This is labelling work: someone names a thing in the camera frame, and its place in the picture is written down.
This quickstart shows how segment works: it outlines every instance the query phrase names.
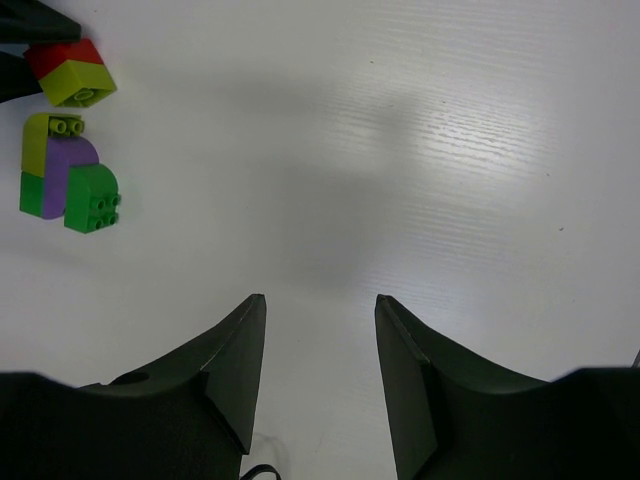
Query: lego brick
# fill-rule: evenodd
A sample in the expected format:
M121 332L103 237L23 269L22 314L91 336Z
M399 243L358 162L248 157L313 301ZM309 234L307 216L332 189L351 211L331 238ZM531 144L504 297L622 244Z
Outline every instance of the lego brick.
M22 131L22 171L43 177L48 137L78 136L84 130L80 115L36 113Z
M64 226L89 233L118 221L118 181L104 165L71 167Z
M99 161L98 152L86 138L49 138L47 140L42 218L58 218L64 214L69 168L95 165Z
M67 60L104 65L98 50L88 38L74 43L54 43L31 45L24 52L31 71L38 80L45 77Z
M42 217L44 179L22 172L20 175L20 211Z
M104 65L67 60L40 79L54 107L89 107L116 91Z

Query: lego stud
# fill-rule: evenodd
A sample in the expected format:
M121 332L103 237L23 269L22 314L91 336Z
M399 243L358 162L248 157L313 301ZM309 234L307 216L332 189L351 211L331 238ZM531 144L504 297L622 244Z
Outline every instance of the lego stud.
M94 198L91 200L91 209L92 210L104 210L105 203L101 198Z
M80 90L73 96L73 99L77 102L84 102L85 100L89 100L93 97L93 90L89 90L88 88L84 88Z
M104 223L102 222L101 219L99 218L91 218L89 220L89 226L93 229L93 230L100 230L103 226Z
M120 205L120 199L122 197L118 194L118 195L114 195L113 197L111 197L109 199L109 205L111 205L112 207L117 207L118 205Z
M49 118L49 131L52 134L64 135L67 131L67 124L59 118Z
M65 122L67 124L67 127L69 128L69 131L71 132L71 135L80 135L82 132L84 132L84 122L78 118L65 118Z

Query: purple lego brick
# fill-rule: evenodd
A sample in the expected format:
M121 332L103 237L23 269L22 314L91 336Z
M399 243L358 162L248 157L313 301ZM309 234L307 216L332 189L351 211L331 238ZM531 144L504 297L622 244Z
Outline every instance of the purple lego brick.
M98 152L86 138L49 137L44 170L42 218L58 218L64 214L69 167L94 165L99 162Z

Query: black cable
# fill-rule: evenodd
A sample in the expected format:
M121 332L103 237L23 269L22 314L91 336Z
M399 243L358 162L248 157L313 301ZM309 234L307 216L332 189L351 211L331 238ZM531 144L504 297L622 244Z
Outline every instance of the black cable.
M257 477L261 473L273 473L276 476L276 480L282 480L282 477L278 473L278 471L273 468L271 465L256 465L243 476L240 477L240 480L251 480L252 478Z

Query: white table surface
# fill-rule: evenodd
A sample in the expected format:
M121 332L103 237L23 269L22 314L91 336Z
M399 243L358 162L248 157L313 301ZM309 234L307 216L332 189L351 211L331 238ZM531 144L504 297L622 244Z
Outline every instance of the white table surface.
M391 479L373 308L551 379L640 348L640 2L58 0L121 222L18 211L0 106L0 369L109 382L266 294L253 452Z

